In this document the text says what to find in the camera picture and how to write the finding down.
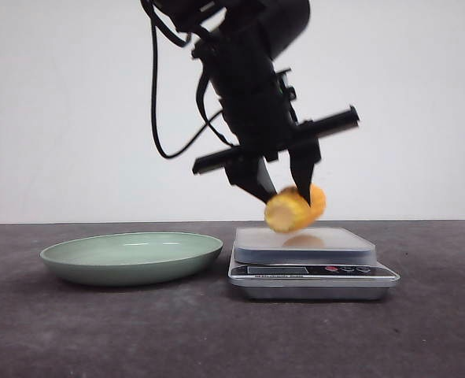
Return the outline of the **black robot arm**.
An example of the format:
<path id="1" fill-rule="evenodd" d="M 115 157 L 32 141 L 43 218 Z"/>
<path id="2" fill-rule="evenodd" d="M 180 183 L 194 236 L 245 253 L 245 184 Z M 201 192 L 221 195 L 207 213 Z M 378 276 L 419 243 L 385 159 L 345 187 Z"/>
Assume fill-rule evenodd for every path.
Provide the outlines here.
<path id="1" fill-rule="evenodd" d="M 192 56 L 202 63 L 196 103 L 203 110 L 207 87 L 219 97 L 220 115 L 238 144 L 195 160 L 196 174 L 223 169 L 229 182 L 262 202 L 276 190 L 266 163 L 290 155 L 299 195 L 309 200 L 319 139 L 358 125 L 354 108 L 320 120 L 299 122 L 294 89 L 274 60 L 304 31 L 306 1 L 144 1 L 153 34 L 184 47 L 198 37 Z"/>

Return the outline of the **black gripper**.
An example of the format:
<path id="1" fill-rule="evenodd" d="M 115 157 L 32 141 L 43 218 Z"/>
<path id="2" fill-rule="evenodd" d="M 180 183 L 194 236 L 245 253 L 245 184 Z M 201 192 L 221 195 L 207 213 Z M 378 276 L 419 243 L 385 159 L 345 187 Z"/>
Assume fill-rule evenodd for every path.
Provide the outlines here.
<path id="1" fill-rule="evenodd" d="M 276 195 L 265 165 L 280 151 L 288 151 L 290 172 L 298 194 L 312 204 L 310 186 L 321 160 L 319 138 L 358 125 L 354 107 L 320 120 L 298 121 L 291 102 L 296 94 L 286 85 L 285 72 L 276 72 L 264 41 L 257 34 L 227 38 L 212 33 L 192 52 L 203 64 L 197 102 L 211 84 L 222 106 L 223 119 L 238 139 L 228 150 L 198 158 L 193 171 L 225 167 L 229 183 L 263 203 Z"/>

